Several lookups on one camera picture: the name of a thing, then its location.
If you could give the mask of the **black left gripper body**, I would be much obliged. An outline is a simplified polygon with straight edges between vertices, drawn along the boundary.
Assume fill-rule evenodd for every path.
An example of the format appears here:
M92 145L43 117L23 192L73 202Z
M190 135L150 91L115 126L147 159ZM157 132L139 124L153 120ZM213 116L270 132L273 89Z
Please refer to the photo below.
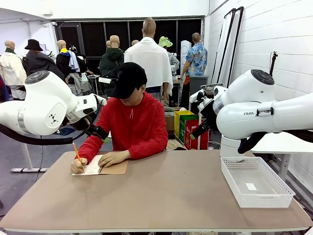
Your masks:
M101 140L105 140L108 137L108 133L100 126L96 126L94 124L90 124L86 129L86 134L88 136L96 136Z

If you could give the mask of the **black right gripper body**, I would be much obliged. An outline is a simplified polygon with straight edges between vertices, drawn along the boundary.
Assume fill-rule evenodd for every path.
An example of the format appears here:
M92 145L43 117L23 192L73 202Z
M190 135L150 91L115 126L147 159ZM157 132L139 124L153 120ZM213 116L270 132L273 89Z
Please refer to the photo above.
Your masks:
M198 138L203 133L207 132L213 125L213 116L207 117L194 131L193 137Z

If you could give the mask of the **person's right hand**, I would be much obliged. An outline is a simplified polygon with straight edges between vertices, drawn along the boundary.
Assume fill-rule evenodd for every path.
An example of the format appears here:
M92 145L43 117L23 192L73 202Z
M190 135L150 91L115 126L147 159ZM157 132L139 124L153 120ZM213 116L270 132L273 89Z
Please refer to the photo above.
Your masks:
M70 166L70 171L73 174L81 174L85 171L85 166L88 161L86 158L75 159Z

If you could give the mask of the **person's left hand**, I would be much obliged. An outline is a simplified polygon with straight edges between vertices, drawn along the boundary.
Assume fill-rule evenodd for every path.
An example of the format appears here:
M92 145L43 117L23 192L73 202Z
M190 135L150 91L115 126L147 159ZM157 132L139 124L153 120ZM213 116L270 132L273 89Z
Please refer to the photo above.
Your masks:
M98 166L107 168L110 167L111 165L121 163L129 158L131 158L131 155L128 150L120 152L109 152L102 155L102 157L98 161Z

